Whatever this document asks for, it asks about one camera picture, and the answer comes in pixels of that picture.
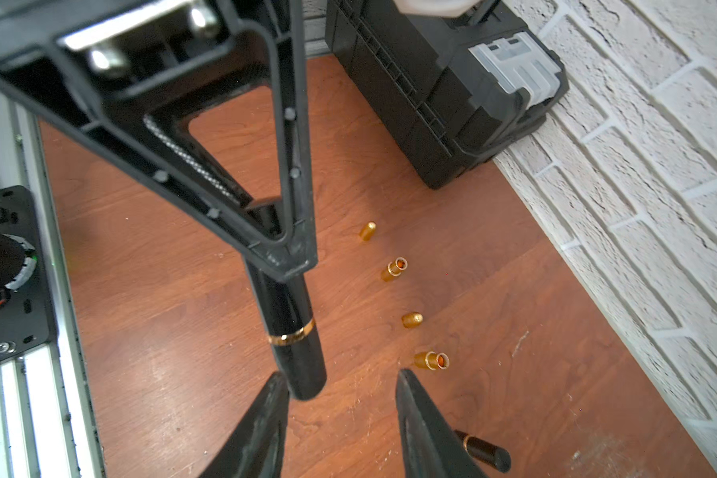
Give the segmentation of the black lipstick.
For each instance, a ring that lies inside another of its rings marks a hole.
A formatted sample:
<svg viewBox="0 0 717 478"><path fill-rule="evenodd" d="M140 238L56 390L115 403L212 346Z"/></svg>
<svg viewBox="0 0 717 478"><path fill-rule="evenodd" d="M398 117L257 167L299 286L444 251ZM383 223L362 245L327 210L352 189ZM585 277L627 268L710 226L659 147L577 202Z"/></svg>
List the black lipstick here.
<svg viewBox="0 0 717 478"><path fill-rule="evenodd" d="M244 262L275 362L296 400L311 400L325 387L327 370L303 272L278 282Z"/></svg>

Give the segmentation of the gold lipstick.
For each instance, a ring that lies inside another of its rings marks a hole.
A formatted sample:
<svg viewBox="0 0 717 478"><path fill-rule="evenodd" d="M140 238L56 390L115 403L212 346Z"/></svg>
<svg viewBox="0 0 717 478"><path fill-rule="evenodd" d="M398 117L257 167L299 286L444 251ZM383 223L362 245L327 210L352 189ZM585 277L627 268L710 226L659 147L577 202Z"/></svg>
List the gold lipstick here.
<svg viewBox="0 0 717 478"><path fill-rule="evenodd" d="M398 257L392 262L388 263L388 266L380 273L380 278L384 282L392 282L396 280L408 267L408 262L404 257Z"/></svg>
<svg viewBox="0 0 717 478"><path fill-rule="evenodd" d="M416 354L413 363L417 368L424 370L447 370L450 367L448 355L434 351Z"/></svg>

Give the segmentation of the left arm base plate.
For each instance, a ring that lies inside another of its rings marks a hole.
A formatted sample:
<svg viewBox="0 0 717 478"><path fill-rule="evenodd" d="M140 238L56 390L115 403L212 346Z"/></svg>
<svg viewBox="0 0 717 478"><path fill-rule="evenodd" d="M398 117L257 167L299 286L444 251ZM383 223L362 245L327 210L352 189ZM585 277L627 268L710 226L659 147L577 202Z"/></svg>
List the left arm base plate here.
<svg viewBox="0 0 717 478"><path fill-rule="evenodd" d="M32 193L23 186L0 189L0 362L56 337Z"/></svg>

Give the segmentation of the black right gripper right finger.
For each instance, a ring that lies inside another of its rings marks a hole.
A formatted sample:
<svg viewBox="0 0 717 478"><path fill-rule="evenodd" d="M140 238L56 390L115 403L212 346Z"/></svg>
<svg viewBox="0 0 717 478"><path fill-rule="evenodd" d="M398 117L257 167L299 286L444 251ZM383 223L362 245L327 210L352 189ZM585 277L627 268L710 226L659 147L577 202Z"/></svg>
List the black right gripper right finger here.
<svg viewBox="0 0 717 478"><path fill-rule="evenodd" d="M405 477L486 477L409 368L398 372L396 409Z"/></svg>

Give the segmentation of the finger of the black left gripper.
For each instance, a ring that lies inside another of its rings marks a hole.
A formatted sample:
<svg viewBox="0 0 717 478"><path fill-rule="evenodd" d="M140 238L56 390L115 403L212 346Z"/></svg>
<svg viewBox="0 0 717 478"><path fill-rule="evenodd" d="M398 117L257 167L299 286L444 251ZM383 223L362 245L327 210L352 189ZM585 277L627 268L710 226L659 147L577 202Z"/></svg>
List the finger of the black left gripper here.
<svg viewBox="0 0 717 478"><path fill-rule="evenodd" d="M264 69L192 71L124 86L53 65L0 72L0 88L57 129L172 203L252 263L287 260L281 199L256 201L189 133L194 117L265 85Z"/></svg>
<svg viewBox="0 0 717 478"><path fill-rule="evenodd" d="M264 5L272 22L269 72L282 195L282 235L275 245L283 258L273 276L287 282L318 263L305 25L300 1L266 1Z"/></svg>

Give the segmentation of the gold lipstick cap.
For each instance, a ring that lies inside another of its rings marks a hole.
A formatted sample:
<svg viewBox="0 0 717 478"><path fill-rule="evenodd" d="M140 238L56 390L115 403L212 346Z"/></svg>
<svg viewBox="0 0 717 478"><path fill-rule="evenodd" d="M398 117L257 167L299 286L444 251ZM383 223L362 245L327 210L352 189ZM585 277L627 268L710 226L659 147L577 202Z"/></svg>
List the gold lipstick cap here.
<svg viewBox="0 0 717 478"><path fill-rule="evenodd" d="M418 312L410 312L402 316L402 326L406 329L414 329L424 322L424 316Z"/></svg>
<svg viewBox="0 0 717 478"><path fill-rule="evenodd" d="M374 221L368 221L360 230L360 239L362 241L370 241L376 233L376 223Z"/></svg>

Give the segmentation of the black lipstick cap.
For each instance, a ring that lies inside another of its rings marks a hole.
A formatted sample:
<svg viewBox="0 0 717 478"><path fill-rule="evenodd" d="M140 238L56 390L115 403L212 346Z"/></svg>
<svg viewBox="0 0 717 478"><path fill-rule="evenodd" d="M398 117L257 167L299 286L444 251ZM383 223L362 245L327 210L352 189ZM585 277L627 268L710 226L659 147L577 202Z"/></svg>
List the black lipstick cap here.
<svg viewBox="0 0 717 478"><path fill-rule="evenodd" d="M506 449L461 430L456 429L454 433L461 441L465 451L473 459L501 473L507 473L511 470L512 458Z"/></svg>

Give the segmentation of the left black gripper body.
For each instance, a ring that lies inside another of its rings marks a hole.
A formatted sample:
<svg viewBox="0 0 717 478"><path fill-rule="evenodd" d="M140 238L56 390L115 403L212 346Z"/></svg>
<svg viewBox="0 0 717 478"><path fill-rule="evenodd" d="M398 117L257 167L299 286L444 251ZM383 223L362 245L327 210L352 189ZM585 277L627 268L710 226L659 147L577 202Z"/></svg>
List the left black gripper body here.
<svg viewBox="0 0 717 478"><path fill-rule="evenodd" d="M62 131L171 129L273 83L271 1L0 1L0 91Z"/></svg>

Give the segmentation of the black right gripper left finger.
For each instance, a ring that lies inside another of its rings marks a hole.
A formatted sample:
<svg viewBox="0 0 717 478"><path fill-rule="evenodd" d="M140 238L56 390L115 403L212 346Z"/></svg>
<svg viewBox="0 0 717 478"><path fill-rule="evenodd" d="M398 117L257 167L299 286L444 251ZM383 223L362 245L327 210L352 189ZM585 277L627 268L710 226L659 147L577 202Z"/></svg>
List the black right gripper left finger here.
<svg viewBox="0 0 717 478"><path fill-rule="evenodd" d="M280 477L289 404L288 382L273 372L200 477Z"/></svg>

